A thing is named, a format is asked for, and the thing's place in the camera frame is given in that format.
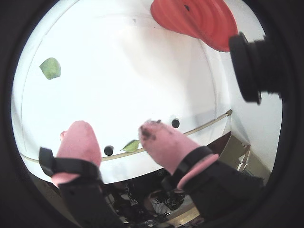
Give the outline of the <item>pink-tipped black gripper finger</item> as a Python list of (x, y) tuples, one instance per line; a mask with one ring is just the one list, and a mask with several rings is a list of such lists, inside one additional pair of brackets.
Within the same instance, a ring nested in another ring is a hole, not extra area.
[(100, 173), (101, 152), (91, 125), (72, 123), (63, 133), (54, 156), (41, 147), (38, 156), (43, 172), (60, 190), (63, 202), (83, 228), (123, 228), (124, 224), (108, 205)]
[(139, 128), (143, 148), (169, 176), (162, 181), (168, 191), (188, 194), (205, 220), (228, 215), (254, 199), (263, 180), (219, 161), (219, 155), (160, 121)]

